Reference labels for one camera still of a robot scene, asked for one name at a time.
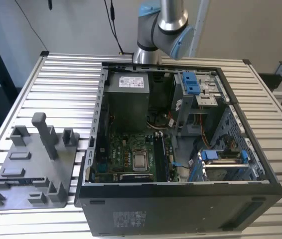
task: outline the slotted metal table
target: slotted metal table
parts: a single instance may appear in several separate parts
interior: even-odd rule
[[[101,62],[131,62],[130,56],[90,56],[52,54],[42,56],[0,128],[0,167],[12,144],[7,137],[14,125],[26,125],[29,132],[35,112],[47,114],[47,124],[56,132],[65,127],[80,133],[79,148],[71,181],[68,204],[62,209],[0,211],[0,238],[91,238],[80,208],[74,207],[74,193],[81,158],[88,146],[91,118]],[[221,67],[240,107],[282,184],[282,107],[252,67],[242,60],[163,58],[166,65]],[[241,238],[281,239],[282,199],[260,216],[241,234],[182,234],[136,236],[134,238]]]

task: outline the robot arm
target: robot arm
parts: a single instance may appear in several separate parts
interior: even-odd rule
[[[175,60],[189,48],[194,29],[183,0],[160,0],[139,7],[138,49],[134,63],[160,64],[159,49]]]

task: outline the white wall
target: white wall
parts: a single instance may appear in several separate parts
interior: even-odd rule
[[[210,0],[197,57],[249,59],[260,73],[282,61],[282,0]]]
[[[17,0],[48,50],[58,53],[116,55],[103,0]],[[137,46],[138,5],[142,0],[113,0],[116,30],[124,51]],[[189,23],[195,24],[200,0],[185,0]],[[14,0],[0,0],[0,54],[16,86],[22,87],[40,52],[32,32]]]

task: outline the motherboard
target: motherboard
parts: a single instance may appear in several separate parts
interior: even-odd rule
[[[97,163],[95,182],[175,181],[168,135],[110,132],[107,159]]]

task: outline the power supply label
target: power supply label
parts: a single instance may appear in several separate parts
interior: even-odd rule
[[[119,87],[144,88],[143,77],[121,76],[119,79]]]

